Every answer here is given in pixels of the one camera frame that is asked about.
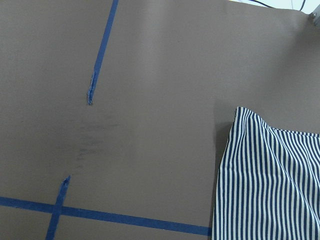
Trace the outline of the navy white striped polo shirt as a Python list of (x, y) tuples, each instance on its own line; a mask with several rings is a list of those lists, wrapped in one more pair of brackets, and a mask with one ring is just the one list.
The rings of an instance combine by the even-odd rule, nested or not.
[(320, 136), (277, 129), (245, 107), (218, 169), (214, 240), (317, 240)]

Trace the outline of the blue tape grid lines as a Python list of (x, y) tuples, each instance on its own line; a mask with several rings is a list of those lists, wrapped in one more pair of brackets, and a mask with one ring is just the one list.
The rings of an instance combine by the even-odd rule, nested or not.
[[(113, 22), (116, 16), (116, 11), (118, 7), (118, 1), (114, 0), (111, 4), (110, 11), (108, 14), (106, 26), (102, 36), (102, 40), (99, 46), (95, 64), (93, 67), (93, 73), (91, 77), (91, 82), (89, 90), (87, 92), (87, 104), (91, 105), (93, 103), (94, 92), (98, 82), (99, 73), (103, 63), (104, 55), (107, 49), (107, 44), (111, 34)], [(211, 228), (199, 225), (185, 224), (172, 221), (157, 220), (151, 218), (135, 217), (129, 215), (121, 215), (116, 213), (94, 211), (88, 209), (66, 207), (64, 206), (64, 200), (66, 198), (67, 190), (70, 184), (71, 177), (65, 178), (58, 190), (58, 195), (56, 197), (55, 204), (46, 204), (34, 201), (20, 200), (9, 197), (1, 197), (0, 205), (2, 207), (10, 207), (15, 209), (23, 209), (28, 211), (35, 211), (41, 213), (50, 214), (50, 222), (46, 232), (45, 238), (47, 240), (53, 240), (58, 228), (60, 216), (75, 217), (81, 219), (97, 220), (103, 222), (111, 222), (118, 224), (128, 224), (140, 227), (147, 227), (153, 229), (160, 229), (166, 231), (188, 233), (201, 236), (210, 236)]]

